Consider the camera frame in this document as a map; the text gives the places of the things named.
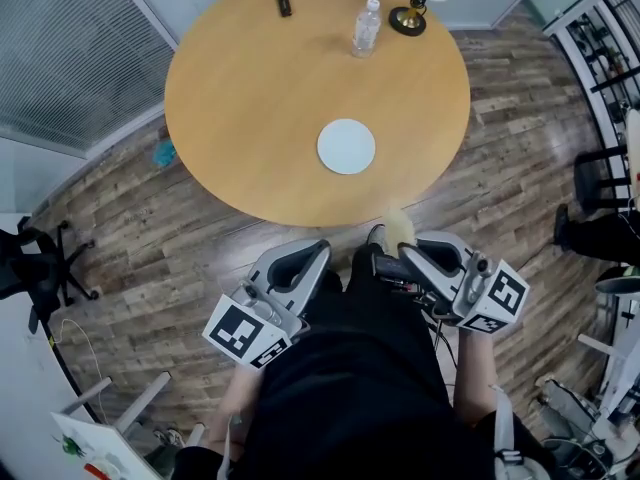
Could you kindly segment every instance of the black shirt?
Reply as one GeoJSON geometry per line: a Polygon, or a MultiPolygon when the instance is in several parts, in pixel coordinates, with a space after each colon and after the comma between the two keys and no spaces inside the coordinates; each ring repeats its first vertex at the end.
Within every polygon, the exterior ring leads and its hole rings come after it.
{"type": "MultiPolygon", "coordinates": [[[[321,293],[312,329],[269,366],[231,479],[494,478],[495,414],[474,429],[449,404],[418,306],[321,293]]],[[[514,418],[516,449],[553,459],[514,418]]],[[[222,457],[178,453],[173,480],[215,478],[222,457]]]]}

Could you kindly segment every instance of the round wooden table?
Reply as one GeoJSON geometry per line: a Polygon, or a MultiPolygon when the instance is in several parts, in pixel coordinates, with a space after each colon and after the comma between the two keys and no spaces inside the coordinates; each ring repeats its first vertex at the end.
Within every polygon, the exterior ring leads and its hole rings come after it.
{"type": "Polygon", "coordinates": [[[280,224],[337,226],[379,217],[427,189],[458,151],[469,118],[467,71],[431,13],[406,37],[388,24],[407,0],[380,0],[373,55],[351,55],[367,0],[219,0],[193,25],[169,69],[167,125],[191,174],[225,203],[280,224]],[[371,165],[340,175],[318,158],[322,128],[364,123],[371,165]]]}

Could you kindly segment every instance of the bottle cap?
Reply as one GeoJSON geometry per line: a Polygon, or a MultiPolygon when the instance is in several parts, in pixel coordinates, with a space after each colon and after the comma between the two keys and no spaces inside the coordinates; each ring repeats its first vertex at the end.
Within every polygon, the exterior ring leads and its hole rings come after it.
{"type": "Polygon", "coordinates": [[[367,9],[370,11],[377,11],[380,9],[380,1],[379,0],[367,0],[367,9]]]}

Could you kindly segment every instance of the white plate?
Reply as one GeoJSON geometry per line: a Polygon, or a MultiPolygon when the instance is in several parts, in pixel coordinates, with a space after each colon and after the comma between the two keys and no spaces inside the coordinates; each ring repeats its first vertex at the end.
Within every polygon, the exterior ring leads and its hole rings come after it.
{"type": "Polygon", "coordinates": [[[318,156],[338,174],[364,171],[376,154],[376,141],[365,125],[354,119],[337,119],[320,132],[318,156]]]}

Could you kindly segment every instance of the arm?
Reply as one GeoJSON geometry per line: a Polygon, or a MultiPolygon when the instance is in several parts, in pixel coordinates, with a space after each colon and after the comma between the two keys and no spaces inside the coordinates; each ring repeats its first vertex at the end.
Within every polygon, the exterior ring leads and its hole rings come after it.
{"type": "Polygon", "coordinates": [[[491,336],[460,329],[453,408],[462,421],[475,425],[496,410],[496,393],[490,386],[497,383],[491,336]]]}
{"type": "Polygon", "coordinates": [[[227,391],[209,422],[207,448],[224,455],[229,419],[234,415],[240,415],[241,424],[231,427],[231,460],[235,462],[242,456],[244,441],[260,394],[262,377],[262,371],[236,365],[229,387],[227,387],[227,391]]]}

